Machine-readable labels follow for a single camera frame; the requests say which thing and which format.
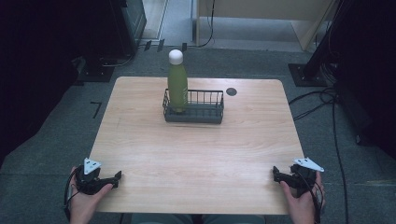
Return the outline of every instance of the light stand base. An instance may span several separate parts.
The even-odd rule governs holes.
[[[289,63],[288,66],[296,87],[327,87],[326,79],[322,75],[307,77],[304,74],[305,64]]]

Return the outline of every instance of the wire basket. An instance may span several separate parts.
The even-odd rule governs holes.
[[[169,90],[163,96],[163,115],[167,122],[220,124],[223,117],[223,91],[188,90],[188,103],[183,112],[176,112],[169,104]]]

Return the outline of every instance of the hand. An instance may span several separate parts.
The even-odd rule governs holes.
[[[323,193],[322,197],[322,207],[325,204],[324,200],[324,187],[321,182],[321,176],[319,171],[317,171],[317,179],[316,179],[317,184],[320,186],[320,189]],[[315,223],[315,206],[314,202],[312,201],[312,195],[308,191],[301,195],[300,198],[294,198],[291,195],[290,192],[290,187],[285,181],[280,181],[280,186],[283,189],[283,192],[285,193],[286,199],[288,200],[289,204],[289,214],[290,218],[293,221],[294,224],[309,224],[309,223]],[[312,188],[312,192],[314,194],[317,192],[318,186],[315,185]]]
[[[74,175],[73,178],[70,181],[70,188],[73,189],[72,196],[78,193],[76,189],[76,176]],[[113,185],[107,184],[104,187],[99,190],[94,195],[87,195],[82,192],[76,194],[71,199],[70,203],[70,223],[73,224],[85,224],[88,223],[92,216],[93,213],[96,210],[96,206],[99,204],[101,199],[105,197],[105,195],[111,191],[113,188]]]

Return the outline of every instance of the green bottle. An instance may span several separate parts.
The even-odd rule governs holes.
[[[188,101],[187,73],[183,65],[183,53],[178,49],[169,52],[168,90],[169,104],[177,113],[186,110]]]

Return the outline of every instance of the floor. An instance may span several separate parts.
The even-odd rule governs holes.
[[[152,4],[160,5],[162,1],[145,0],[144,5],[145,8],[152,8]],[[193,5],[192,16],[195,18],[194,12]],[[153,17],[158,18],[161,12],[151,11],[146,14],[149,22]],[[200,22],[200,43],[204,44],[208,41],[211,33],[210,18],[201,18]],[[303,51],[290,21],[214,18],[213,24],[213,36],[205,46],[206,48]],[[183,43],[194,46],[195,40],[192,35],[194,25],[195,22],[191,22],[190,0],[168,0],[158,38],[144,39],[143,43],[145,40],[156,42],[164,39],[165,46],[181,46]],[[327,22],[318,32],[317,42],[312,43],[307,51],[315,51],[316,45],[325,34],[326,26]]]

